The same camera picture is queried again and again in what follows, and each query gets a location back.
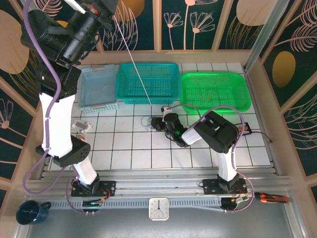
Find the clock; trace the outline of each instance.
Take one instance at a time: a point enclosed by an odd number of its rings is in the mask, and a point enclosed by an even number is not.
[[[167,198],[151,198],[149,200],[149,218],[152,221],[166,221],[169,217],[169,201]]]

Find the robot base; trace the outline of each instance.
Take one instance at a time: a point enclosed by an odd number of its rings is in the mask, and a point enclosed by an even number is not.
[[[84,189],[79,183],[80,181],[72,183],[72,197],[105,197],[109,196],[109,192],[110,197],[113,197],[115,194],[115,181],[99,181],[98,187],[95,188],[95,193],[91,193],[90,191]]]
[[[225,192],[220,186],[219,186],[219,180],[218,179],[204,179],[203,185],[204,193],[205,195],[219,195],[219,194],[239,194],[240,191],[237,189],[239,187],[243,193],[248,193],[246,182],[243,178],[240,178],[236,181],[234,188],[229,191]]]

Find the green basket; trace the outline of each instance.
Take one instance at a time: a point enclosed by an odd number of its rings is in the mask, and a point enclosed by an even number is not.
[[[219,105],[229,105],[240,112],[248,110],[251,99],[244,77],[231,72],[189,72],[181,76],[180,103],[196,106],[201,114]],[[197,114],[190,106],[183,106],[188,114]],[[215,110],[219,114],[235,114],[231,109]]]

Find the white cable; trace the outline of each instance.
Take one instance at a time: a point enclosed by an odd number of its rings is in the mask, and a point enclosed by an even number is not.
[[[121,34],[122,39],[123,39],[123,41],[124,41],[124,44],[125,44],[125,46],[126,46],[126,48],[127,48],[127,51],[129,52],[129,55],[130,55],[131,60],[132,60],[132,63],[133,63],[133,65],[134,65],[135,70],[137,71],[137,74],[138,74],[139,79],[140,79],[140,81],[141,81],[141,83],[142,83],[143,89],[144,89],[144,91],[145,91],[145,94],[147,95],[148,100],[149,100],[149,103],[150,103],[150,105],[152,106],[151,100],[150,100],[150,98],[149,98],[149,96],[148,96],[147,90],[145,89],[145,86],[144,86],[144,84],[143,84],[143,81],[142,81],[142,79],[141,79],[141,77],[140,77],[140,75],[139,75],[139,71],[138,71],[138,69],[137,69],[137,67],[136,67],[136,65],[135,65],[135,63],[134,63],[134,60],[133,60],[133,58],[132,58],[132,55],[131,55],[131,52],[130,52],[130,50],[129,50],[128,44],[127,44],[127,42],[125,41],[125,38],[124,38],[124,36],[123,36],[123,33],[122,33],[122,31],[121,31],[121,28],[120,28],[120,25],[119,25],[119,23],[118,23],[118,21],[117,21],[117,18],[115,17],[115,15],[113,15],[113,18],[114,18],[115,23],[116,23],[117,26],[118,26],[118,29],[119,29],[119,31],[120,31],[120,34]]]

